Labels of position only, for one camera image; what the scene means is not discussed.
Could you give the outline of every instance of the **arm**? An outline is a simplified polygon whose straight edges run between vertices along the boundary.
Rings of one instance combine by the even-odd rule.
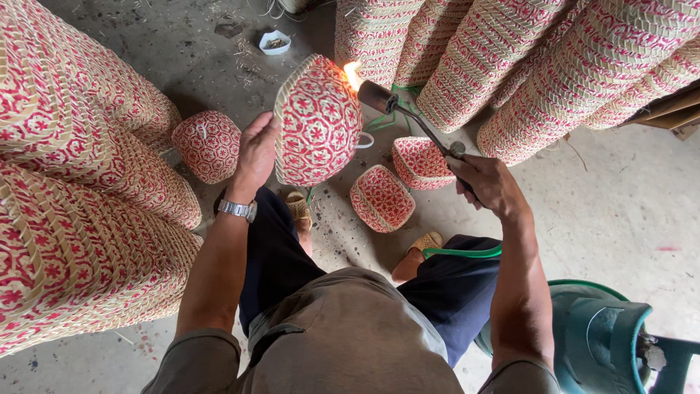
[[[250,204],[274,167],[280,130],[272,112],[260,115],[241,135],[238,164],[224,199]],[[221,214],[208,230],[192,265],[178,312],[176,337],[200,328],[231,332],[246,275],[248,222]]]
[[[451,169],[474,188],[457,182],[477,209],[490,209],[503,226],[496,293],[491,302],[493,367],[518,355],[542,360],[554,369],[552,299],[540,261],[532,210],[508,168],[498,159],[465,155],[446,158]]]

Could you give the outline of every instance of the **wristwatch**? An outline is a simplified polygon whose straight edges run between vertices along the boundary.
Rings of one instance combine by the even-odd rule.
[[[250,205],[236,204],[231,201],[221,200],[219,212],[245,217],[248,223],[253,223],[258,213],[258,203],[253,200]]]

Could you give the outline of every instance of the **gray shirt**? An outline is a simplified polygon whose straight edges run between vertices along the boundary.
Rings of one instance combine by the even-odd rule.
[[[347,268],[260,314],[251,361],[238,341],[203,329],[173,341],[143,393],[462,393],[435,328],[383,276]],[[481,393],[558,393],[537,360],[499,365]]]

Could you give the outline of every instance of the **red and beige woven pattern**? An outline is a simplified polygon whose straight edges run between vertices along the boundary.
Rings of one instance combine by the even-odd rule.
[[[424,0],[339,0],[335,61],[362,62],[361,78],[391,88],[411,19]]]
[[[0,5],[0,158],[197,226],[201,212],[187,182],[76,88],[44,26],[20,18],[20,5],[32,4]]]
[[[313,54],[277,93],[274,114],[282,131],[275,142],[277,179],[316,186],[352,160],[362,130],[362,109],[347,76]]]
[[[350,202],[360,219],[379,233],[398,230],[416,209],[413,197],[383,165],[360,175],[350,189]]]
[[[215,184],[233,175],[241,130],[226,115],[204,111],[180,123],[172,135],[175,149],[202,182]]]
[[[202,239],[0,161],[0,356],[177,311]]]
[[[625,122],[651,101],[700,79],[700,36],[687,42],[625,93],[598,108],[583,125],[593,130]]]
[[[501,108],[515,94],[520,85],[527,80],[532,69],[561,41],[561,37],[573,26],[583,10],[588,7],[589,2],[590,0],[577,0],[574,7],[566,11],[566,16],[564,16],[563,20],[552,28],[552,31],[542,39],[542,43],[528,57],[518,63],[511,75],[501,83],[497,93],[493,95],[491,108]]]
[[[61,80],[81,91],[87,106],[103,109],[115,127],[134,133],[159,154],[172,147],[170,134],[181,122],[177,108],[113,51],[35,0],[7,0],[0,13],[15,20],[25,39],[32,36],[43,46],[44,65],[59,69]]]
[[[435,190],[456,180],[428,137],[397,138],[391,154],[398,176],[411,189]]]
[[[506,74],[534,48],[565,0],[476,0],[416,103],[443,133],[486,105]]]
[[[471,5],[471,0],[426,0],[423,3],[408,26],[394,79],[397,86],[419,86],[428,82]]]
[[[699,29],[698,1],[593,1],[481,127],[479,149],[508,165],[520,163],[632,87]]]

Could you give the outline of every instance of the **hand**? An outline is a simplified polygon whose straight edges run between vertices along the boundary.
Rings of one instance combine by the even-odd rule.
[[[464,155],[461,160],[448,156],[445,160],[455,175],[474,188],[476,196],[457,182],[457,194],[463,194],[477,210],[482,206],[490,209],[501,221],[517,221],[523,215],[532,215],[518,183],[502,161],[472,155]]]
[[[250,204],[274,168],[274,141],[281,129],[271,111],[263,112],[243,130],[238,165],[226,191],[225,200]]]

